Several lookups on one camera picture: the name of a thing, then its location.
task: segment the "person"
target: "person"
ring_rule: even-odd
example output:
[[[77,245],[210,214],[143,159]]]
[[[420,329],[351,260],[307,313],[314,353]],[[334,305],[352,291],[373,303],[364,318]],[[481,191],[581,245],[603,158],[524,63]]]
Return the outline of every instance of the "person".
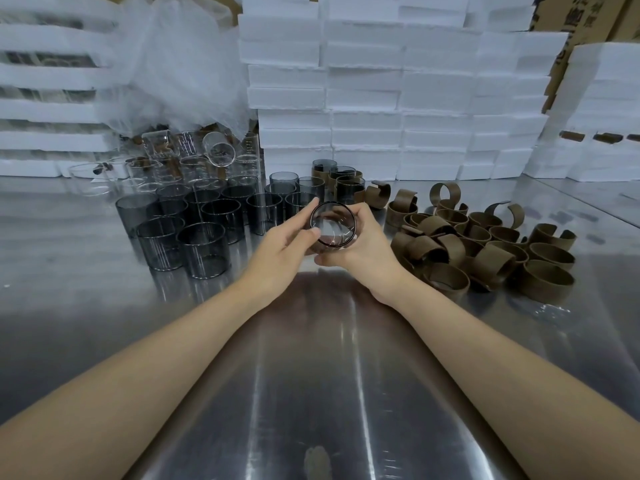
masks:
[[[0,427],[0,478],[120,479],[226,341],[292,282],[319,236],[303,229],[316,204],[268,231],[226,290]],[[636,420],[405,271],[368,206],[350,208],[355,243],[316,263],[404,316],[530,478],[640,478]]]

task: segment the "person's right hand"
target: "person's right hand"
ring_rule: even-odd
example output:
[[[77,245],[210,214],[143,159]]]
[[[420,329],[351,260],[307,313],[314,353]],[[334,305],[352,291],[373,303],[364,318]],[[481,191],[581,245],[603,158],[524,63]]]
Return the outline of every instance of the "person's right hand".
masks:
[[[393,306],[393,298],[408,272],[398,263],[382,227],[365,203],[348,205],[356,216],[358,237],[346,249],[318,254],[320,266],[340,266],[369,288],[374,298]]]

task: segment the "person's left hand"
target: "person's left hand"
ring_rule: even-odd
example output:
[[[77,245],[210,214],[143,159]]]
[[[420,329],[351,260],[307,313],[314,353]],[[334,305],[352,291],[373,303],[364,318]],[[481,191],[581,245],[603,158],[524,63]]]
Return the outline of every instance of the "person's left hand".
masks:
[[[320,237],[320,229],[303,229],[318,205],[308,206],[283,224],[269,229],[238,280],[247,296],[257,297],[261,308],[279,297],[296,276],[309,247]]]

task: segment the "person's left arm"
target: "person's left arm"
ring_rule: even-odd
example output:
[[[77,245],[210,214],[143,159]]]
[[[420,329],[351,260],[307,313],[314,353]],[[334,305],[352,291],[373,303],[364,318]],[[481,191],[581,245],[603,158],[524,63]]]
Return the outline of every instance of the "person's left arm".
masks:
[[[242,277],[0,426],[0,478],[119,480],[229,338],[289,286],[315,208],[265,235]]]

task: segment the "stainless steel surface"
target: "stainless steel surface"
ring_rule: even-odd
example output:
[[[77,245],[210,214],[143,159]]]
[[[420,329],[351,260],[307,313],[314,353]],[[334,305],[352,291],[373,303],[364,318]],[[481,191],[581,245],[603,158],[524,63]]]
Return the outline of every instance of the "stainless steel surface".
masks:
[[[396,182],[392,195],[417,190],[423,210],[431,184]],[[551,222],[578,234],[577,285],[562,308],[504,291],[462,305],[640,419],[640,230],[530,178],[460,185],[472,210],[523,204],[524,233]],[[0,178],[0,422],[215,294],[256,245],[232,245],[232,272],[213,280],[151,273],[113,204],[65,193],[65,179]],[[307,259],[129,478],[521,476],[407,324]]]
[[[640,180],[634,182],[576,182],[544,178],[540,182],[581,200],[613,217],[640,227]]]

